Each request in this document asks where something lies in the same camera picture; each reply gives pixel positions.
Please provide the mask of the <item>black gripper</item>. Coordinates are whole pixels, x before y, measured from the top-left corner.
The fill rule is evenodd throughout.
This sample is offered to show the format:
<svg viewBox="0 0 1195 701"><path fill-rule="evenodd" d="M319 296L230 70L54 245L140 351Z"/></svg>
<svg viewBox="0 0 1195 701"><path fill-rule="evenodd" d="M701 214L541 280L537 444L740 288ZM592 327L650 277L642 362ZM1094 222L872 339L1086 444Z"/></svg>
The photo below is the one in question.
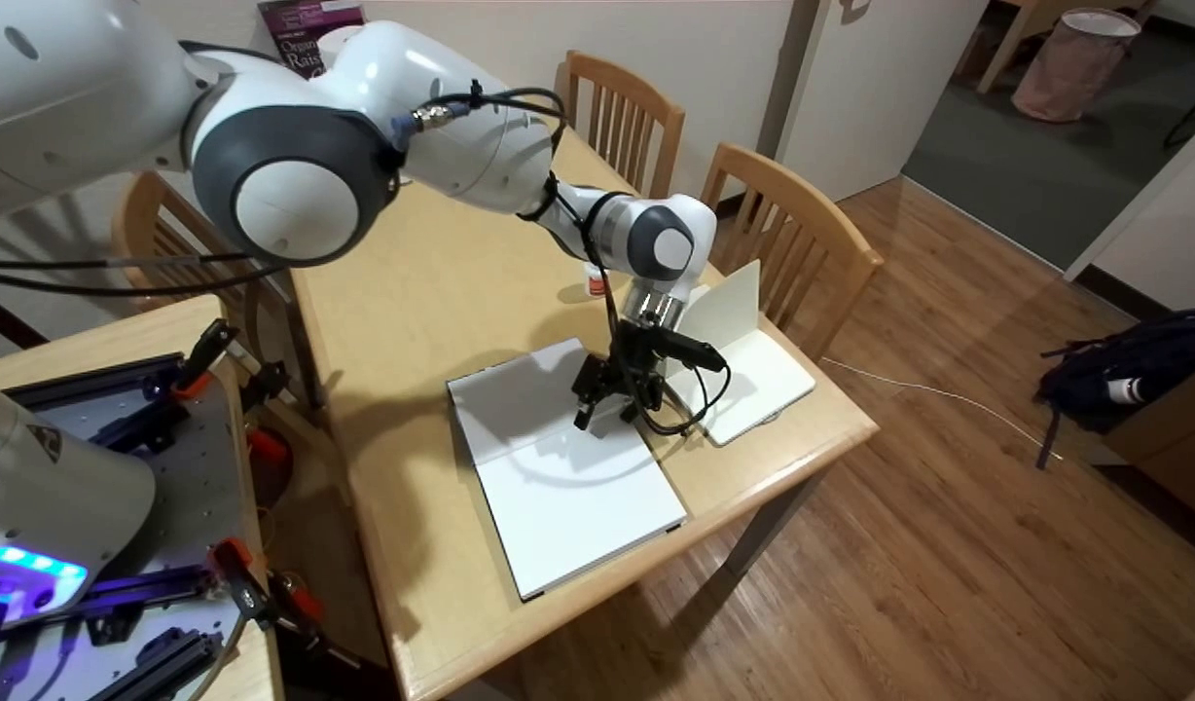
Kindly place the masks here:
<svg viewBox="0 0 1195 701"><path fill-rule="evenodd" d="M627 397L619 421L638 421L662 409L666 374L662 362L673 358L689 370L724 370L724 354L712 343L689 339L662 323L631 323L619 312L607 312L611 347L607 354L580 366L576 393L576 428L588 428L603 397Z"/></svg>

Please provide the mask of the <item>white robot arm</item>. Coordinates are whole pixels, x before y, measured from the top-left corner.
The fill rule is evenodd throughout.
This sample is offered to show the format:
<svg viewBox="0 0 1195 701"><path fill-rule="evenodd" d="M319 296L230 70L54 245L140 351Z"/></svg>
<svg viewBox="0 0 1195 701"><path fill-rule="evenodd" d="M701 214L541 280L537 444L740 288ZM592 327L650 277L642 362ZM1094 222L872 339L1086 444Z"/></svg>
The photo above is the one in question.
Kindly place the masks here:
<svg viewBox="0 0 1195 701"><path fill-rule="evenodd" d="M374 19L323 74L167 35L136 0L0 0L0 214L136 164L179 167L210 226L269 265L354 249L405 179L518 214L631 300L576 397L658 401L670 358L712 362L677 315L716 218L689 195L638 199L553 171L564 97L506 86L459 51Z"/></svg>

